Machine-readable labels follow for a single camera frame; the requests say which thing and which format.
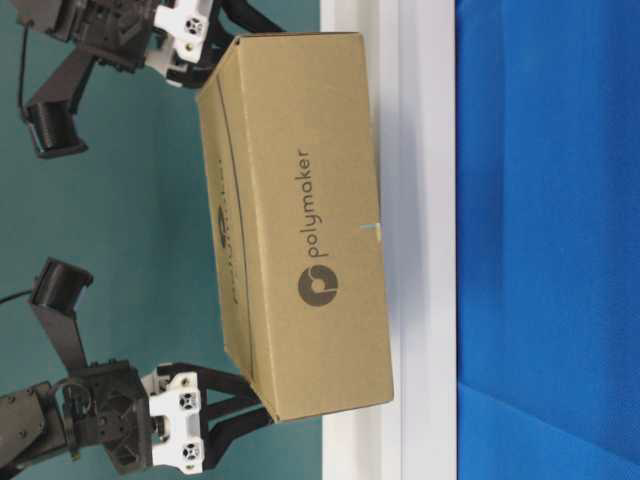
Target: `teal table surface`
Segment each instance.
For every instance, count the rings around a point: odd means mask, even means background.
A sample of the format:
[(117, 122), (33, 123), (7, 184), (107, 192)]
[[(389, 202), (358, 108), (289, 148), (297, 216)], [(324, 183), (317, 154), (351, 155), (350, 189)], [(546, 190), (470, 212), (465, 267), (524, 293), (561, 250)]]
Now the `teal table surface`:
[[(316, 0), (255, 0), (287, 30), (318, 29)], [(145, 374), (185, 361), (235, 371), (223, 351), (211, 227), (193, 92), (150, 70), (96, 68), (77, 117), (91, 150), (42, 161), (19, 122), (21, 29), (0, 4), (0, 296), (29, 288), (48, 256), (88, 269), (95, 283), (78, 308), (91, 361), (129, 359)], [(25, 97), (69, 51), (30, 39)], [(0, 307), (0, 392), (65, 370), (24, 300)], [(321, 477), (321, 422), (278, 425), (232, 446), (213, 479)], [(20, 478), (117, 478), (105, 453), (45, 462)], [(157, 468), (130, 478), (182, 478)]]

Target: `blue surface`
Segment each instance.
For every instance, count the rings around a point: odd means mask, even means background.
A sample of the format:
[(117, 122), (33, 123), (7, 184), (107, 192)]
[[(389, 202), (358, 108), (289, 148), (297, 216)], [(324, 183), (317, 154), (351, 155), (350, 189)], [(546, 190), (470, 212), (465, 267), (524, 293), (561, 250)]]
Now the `blue surface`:
[(458, 1), (464, 480), (640, 479), (639, 20)]

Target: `brown cardboard box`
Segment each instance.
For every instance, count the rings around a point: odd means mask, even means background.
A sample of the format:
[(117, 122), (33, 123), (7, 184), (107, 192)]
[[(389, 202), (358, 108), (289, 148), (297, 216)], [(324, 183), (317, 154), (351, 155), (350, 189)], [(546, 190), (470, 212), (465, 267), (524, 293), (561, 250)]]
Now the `brown cardboard box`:
[(390, 401), (362, 37), (238, 37), (198, 106), (227, 352), (276, 421)]

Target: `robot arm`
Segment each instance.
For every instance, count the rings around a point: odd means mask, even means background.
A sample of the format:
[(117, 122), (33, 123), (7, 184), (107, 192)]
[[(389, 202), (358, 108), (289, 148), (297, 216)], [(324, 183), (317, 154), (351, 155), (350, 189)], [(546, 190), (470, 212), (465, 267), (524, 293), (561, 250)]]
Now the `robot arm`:
[[(73, 122), (95, 63), (134, 73), (149, 66), (174, 86), (204, 85), (233, 36), (225, 12), (249, 32), (282, 29), (247, 0), (11, 0), (25, 28), (19, 86), (20, 116), (40, 158), (84, 152)], [(22, 105), (29, 29), (76, 49), (45, 85)]]
[[(273, 423), (237, 375), (177, 363), (140, 378), (127, 361), (87, 365), (75, 305), (92, 281), (53, 259), (36, 280), (29, 304), (69, 376), (0, 397), (0, 480), (66, 452), (78, 459), (92, 446), (120, 474), (168, 465), (195, 475), (215, 468), (234, 440)], [(208, 391), (229, 398), (208, 404)]]

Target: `white strip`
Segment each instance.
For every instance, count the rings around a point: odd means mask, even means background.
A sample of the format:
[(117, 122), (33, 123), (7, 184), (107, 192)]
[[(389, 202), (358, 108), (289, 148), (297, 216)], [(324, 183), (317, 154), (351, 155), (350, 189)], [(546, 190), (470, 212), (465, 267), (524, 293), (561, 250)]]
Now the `white strip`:
[(367, 40), (396, 401), (324, 419), (326, 480), (457, 477), (454, 0), (322, 0)]

